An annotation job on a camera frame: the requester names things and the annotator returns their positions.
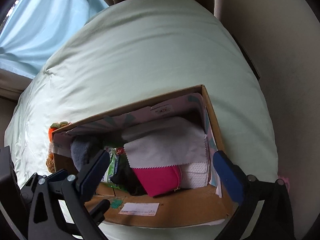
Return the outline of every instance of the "beige wall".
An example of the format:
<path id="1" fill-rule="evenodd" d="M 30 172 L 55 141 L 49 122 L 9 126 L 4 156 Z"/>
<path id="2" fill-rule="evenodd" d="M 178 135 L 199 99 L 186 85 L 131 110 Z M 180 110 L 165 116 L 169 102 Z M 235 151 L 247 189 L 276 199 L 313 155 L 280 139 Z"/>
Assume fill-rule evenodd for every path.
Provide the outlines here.
<path id="1" fill-rule="evenodd" d="M 261 75 L 301 239 L 320 212 L 320 23 L 305 0 L 216 0 L 215 15 Z"/>
<path id="2" fill-rule="evenodd" d="M 4 146 L 4 131 L 11 120 L 17 104 L 0 98 L 0 147 Z"/>

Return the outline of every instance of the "mattress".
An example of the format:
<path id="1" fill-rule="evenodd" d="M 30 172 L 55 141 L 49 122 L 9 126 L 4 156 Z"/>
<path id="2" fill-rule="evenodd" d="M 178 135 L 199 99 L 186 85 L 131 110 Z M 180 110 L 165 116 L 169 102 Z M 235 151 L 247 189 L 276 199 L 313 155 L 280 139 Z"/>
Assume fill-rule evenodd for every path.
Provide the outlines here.
<path id="1" fill-rule="evenodd" d="M 277 152 L 267 105 L 228 31 L 194 0 L 126 0 L 92 18 L 20 96 L 5 132 L 19 186 L 34 172 L 49 174 L 47 131 L 53 122 L 76 122 L 199 84 L 208 90 L 231 161 L 246 174 L 274 182 Z M 100 228 L 110 239 L 214 239 L 225 223 Z"/>

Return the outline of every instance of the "silver bolt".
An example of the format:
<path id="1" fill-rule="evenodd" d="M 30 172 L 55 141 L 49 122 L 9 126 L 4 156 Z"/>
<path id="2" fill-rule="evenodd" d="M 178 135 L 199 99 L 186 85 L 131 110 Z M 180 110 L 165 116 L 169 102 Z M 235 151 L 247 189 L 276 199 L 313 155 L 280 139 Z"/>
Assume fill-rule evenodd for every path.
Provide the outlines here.
<path id="1" fill-rule="evenodd" d="M 257 180 L 256 176 L 254 176 L 254 175 L 248 175 L 247 178 L 248 178 L 248 181 L 250 181 L 250 182 L 254 182 Z"/>
<path id="2" fill-rule="evenodd" d="M 73 175 L 73 174 L 71 174 L 71 175 L 69 175 L 69 176 L 67 177 L 67 180 L 68 180 L 68 181 L 74 181 L 75 178 L 76 178 L 76 176 Z"/>
<path id="3" fill-rule="evenodd" d="M 39 179 L 38 183 L 39 183 L 40 185 L 44 184 L 44 183 L 45 183 L 45 179 Z"/>
<path id="4" fill-rule="evenodd" d="M 284 181 L 283 181 L 282 179 L 277 179 L 277 183 L 278 183 L 279 185 L 281 185 L 281 186 L 284 185 Z"/>

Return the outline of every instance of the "brown plush toy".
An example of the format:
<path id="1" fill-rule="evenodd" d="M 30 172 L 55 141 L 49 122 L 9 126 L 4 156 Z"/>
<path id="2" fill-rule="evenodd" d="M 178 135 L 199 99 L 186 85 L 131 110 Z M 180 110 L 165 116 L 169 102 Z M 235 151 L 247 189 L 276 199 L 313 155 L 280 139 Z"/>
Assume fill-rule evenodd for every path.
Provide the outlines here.
<path id="1" fill-rule="evenodd" d="M 54 130 L 57 130 L 57 129 L 61 128 L 61 127 L 64 127 L 64 126 L 66 126 L 68 124 L 71 124 L 71 123 L 68 123 L 68 122 L 59 122 L 59 123 L 57 123 L 57 122 L 55 122 L 49 128 L 49 131 L 48 131 L 48 136 L 49 136 L 49 141 L 50 141 L 50 143 L 49 143 L 49 153 L 48 153 L 48 158 L 47 158 L 47 161 L 45 162 L 45 164 L 47 165 L 48 170 L 51 173 L 55 173 L 56 172 L 56 169 L 55 169 L 55 166 L 54 166 L 54 161 L 53 161 L 53 153 L 52 153 L 52 146 L 53 146 L 53 144 L 52 144 L 52 132 Z"/>

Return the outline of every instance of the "light blue fabric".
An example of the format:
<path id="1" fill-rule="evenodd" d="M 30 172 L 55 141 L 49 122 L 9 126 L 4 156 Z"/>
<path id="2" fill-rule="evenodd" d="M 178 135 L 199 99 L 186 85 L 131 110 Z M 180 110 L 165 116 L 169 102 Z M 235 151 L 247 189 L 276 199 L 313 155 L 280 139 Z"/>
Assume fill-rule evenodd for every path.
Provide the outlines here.
<path id="1" fill-rule="evenodd" d="M 95 14 L 104 0 L 20 0 L 0 34 L 0 68 L 29 78 Z"/>

